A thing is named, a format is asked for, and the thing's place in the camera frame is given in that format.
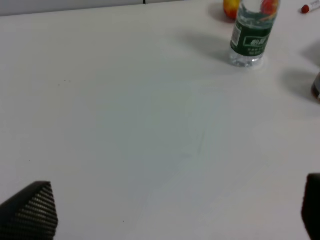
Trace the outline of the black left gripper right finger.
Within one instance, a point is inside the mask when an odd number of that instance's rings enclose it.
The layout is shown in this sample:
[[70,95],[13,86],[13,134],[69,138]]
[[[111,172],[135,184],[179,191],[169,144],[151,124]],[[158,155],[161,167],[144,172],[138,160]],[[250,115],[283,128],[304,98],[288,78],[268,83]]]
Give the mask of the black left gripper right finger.
[[307,176],[301,209],[304,227],[311,240],[320,240],[320,174]]

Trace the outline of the left gripper black carbon-fibre left finger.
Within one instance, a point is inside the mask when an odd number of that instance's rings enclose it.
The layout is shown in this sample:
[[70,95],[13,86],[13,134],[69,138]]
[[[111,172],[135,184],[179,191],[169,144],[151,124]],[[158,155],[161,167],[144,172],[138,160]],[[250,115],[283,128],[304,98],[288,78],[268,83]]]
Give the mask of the left gripper black carbon-fibre left finger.
[[53,240],[58,224],[49,181],[35,181],[0,205],[2,240]]

